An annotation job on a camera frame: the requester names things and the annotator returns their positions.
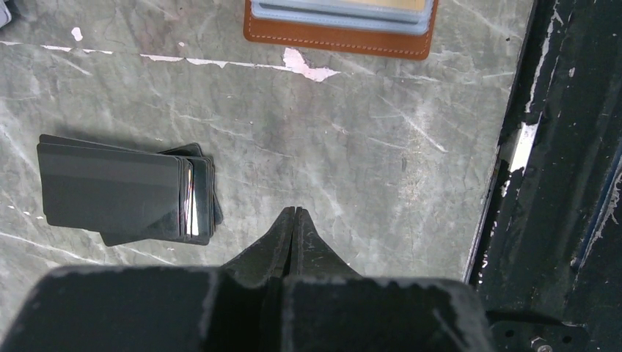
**gray marble countertop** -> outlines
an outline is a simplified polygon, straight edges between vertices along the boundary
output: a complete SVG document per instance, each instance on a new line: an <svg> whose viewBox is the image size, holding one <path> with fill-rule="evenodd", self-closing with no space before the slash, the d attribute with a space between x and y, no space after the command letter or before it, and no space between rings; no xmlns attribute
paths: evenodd
<svg viewBox="0 0 622 352"><path fill-rule="evenodd" d="M0 333L67 264L219 265L308 209L364 275L461 279L531 2L445 0L424 62L248 43L244 2L15 0L0 30ZM41 133L215 158L209 246L50 227Z"/></svg>

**white vein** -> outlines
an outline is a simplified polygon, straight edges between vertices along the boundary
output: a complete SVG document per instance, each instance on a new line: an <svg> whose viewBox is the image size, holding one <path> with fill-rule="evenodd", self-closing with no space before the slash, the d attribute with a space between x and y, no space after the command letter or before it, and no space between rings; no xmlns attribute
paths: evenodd
<svg viewBox="0 0 622 352"><path fill-rule="evenodd" d="M69 251L66 251L64 249L48 246L46 244L37 243L37 242L31 241L31 240L26 240L25 238L22 238L22 237L19 237L19 236L15 236L15 235L10 235L8 233L0 232L0 236L1 237L5 237L5 238L10 238L10 239L13 239L13 240L16 240L16 241L21 241L21 242L30 244L32 246L35 246L37 248L45 249L47 251L58 252L58 253L66 255L68 257L72 257L73 259L82 260L82 261L87 262L87 263L103 264L100 261L89 259L89 258L85 258L85 257L81 257L81 256L77 255L76 253L69 252Z"/></svg>
<svg viewBox="0 0 622 352"><path fill-rule="evenodd" d="M31 169L36 175L38 175L39 169L34 165L34 163L30 160L30 158L28 158L26 153L23 151L23 148L20 147L20 145L16 143L15 140L13 140L13 138L9 134L9 131L7 131L7 129L1 123L0 123L0 133L4 134L4 137L6 137L7 141L9 141L11 148L26 163L26 165L28 165L28 168Z"/></svg>
<svg viewBox="0 0 622 352"><path fill-rule="evenodd" d="M160 257L158 257L156 255L151 254L151 253L141 252L141 251L139 251L137 249L133 249L133 248L126 247L126 246L119 246L119 247L123 248L123 249L127 249L128 251L136 253L136 254L139 254L139 255L144 255L145 257L153 258L153 259L155 259L155 260L157 260L157 261L159 261L161 263L164 263L164 264L174 265L174 263L171 263L170 261L162 259L162 258L160 258Z"/></svg>

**stack of black cards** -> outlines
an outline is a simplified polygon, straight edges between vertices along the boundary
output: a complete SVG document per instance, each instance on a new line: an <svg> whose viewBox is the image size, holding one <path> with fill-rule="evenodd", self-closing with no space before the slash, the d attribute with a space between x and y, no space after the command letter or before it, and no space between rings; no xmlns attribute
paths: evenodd
<svg viewBox="0 0 622 352"><path fill-rule="evenodd" d="M99 232L107 246L207 245L222 222L213 159L196 143L154 154L42 134L37 154L48 223Z"/></svg>

